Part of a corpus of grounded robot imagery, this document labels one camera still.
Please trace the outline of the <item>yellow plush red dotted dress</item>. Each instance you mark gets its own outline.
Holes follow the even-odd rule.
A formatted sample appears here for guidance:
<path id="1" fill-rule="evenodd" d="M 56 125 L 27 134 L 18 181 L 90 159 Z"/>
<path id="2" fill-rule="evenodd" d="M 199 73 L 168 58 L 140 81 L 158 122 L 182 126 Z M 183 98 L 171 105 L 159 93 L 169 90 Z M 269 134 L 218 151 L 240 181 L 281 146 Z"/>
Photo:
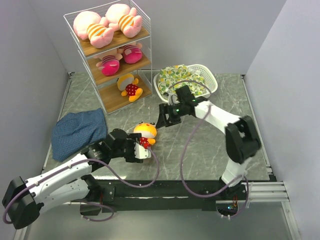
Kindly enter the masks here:
<path id="1" fill-rule="evenodd" d="M 135 134 L 141 134 L 139 144 L 145 149 L 156 143 L 157 129 L 154 122 L 140 122 L 134 129 Z"/>

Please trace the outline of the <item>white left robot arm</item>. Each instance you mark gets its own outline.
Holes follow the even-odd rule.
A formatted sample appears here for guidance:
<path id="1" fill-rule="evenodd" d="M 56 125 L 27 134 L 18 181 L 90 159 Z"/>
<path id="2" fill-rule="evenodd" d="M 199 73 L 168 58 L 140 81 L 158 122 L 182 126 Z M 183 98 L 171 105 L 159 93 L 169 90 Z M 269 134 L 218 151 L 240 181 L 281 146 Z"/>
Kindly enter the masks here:
<path id="1" fill-rule="evenodd" d="M 112 159 L 142 163 L 150 152 L 140 145 L 140 133 L 114 129 L 106 138 L 86 146 L 62 165 L 31 177 L 20 176 L 10 181 L 2 199 L 2 220 L 15 229 L 23 229 L 42 213 L 74 200 L 96 200 L 102 189 L 92 173 L 107 167 Z"/>

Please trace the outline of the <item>pink plush pig striped shirt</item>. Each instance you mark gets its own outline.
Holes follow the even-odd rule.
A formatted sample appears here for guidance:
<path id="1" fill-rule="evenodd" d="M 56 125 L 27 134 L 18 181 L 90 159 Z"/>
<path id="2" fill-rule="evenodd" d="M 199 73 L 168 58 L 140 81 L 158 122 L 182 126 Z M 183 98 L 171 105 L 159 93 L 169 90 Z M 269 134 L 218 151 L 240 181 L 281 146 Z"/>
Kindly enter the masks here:
<path id="1" fill-rule="evenodd" d="M 92 46 L 100 49 L 109 45 L 114 37 L 114 30 L 108 24 L 106 17 L 87 10 L 75 17 L 73 30 L 81 40 L 88 39 Z"/>

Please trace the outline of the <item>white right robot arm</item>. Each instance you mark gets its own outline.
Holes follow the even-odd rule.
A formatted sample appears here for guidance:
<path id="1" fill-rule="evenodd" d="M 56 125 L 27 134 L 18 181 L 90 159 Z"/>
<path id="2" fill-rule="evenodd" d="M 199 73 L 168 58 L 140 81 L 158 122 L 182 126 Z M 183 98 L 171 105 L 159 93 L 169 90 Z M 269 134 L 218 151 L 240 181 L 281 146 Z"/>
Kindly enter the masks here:
<path id="1" fill-rule="evenodd" d="M 156 128 L 170 127 L 181 122 L 181 117 L 189 115 L 200 119 L 190 133 L 180 157 L 180 177 L 183 177 L 183 160 L 187 147 L 196 130 L 207 122 L 220 130 L 225 136 L 225 148 L 228 155 L 226 168 L 221 176 L 224 184 L 219 186 L 219 195 L 228 200 L 237 192 L 238 185 L 245 177 L 249 161 L 261 149 L 261 140 L 253 119 L 246 115 L 227 112 L 214 105 L 208 98 L 195 97 L 187 85 L 176 91 L 177 101 L 159 104 L 159 116 Z"/>

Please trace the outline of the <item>black-haired doll pink striped dress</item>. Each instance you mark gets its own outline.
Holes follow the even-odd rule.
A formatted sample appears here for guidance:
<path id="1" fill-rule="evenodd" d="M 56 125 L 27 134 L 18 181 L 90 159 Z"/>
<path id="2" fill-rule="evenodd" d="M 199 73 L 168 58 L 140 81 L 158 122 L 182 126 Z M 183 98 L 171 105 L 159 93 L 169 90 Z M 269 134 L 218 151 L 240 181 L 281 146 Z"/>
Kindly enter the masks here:
<path id="1" fill-rule="evenodd" d="M 124 45 L 118 49 L 118 53 L 122 55 L 124 61 L 127 64 L 135 64 L 137 63 L 143 56 L 141 51 L 142 44 L 141 43 L 130 43 Z"/>

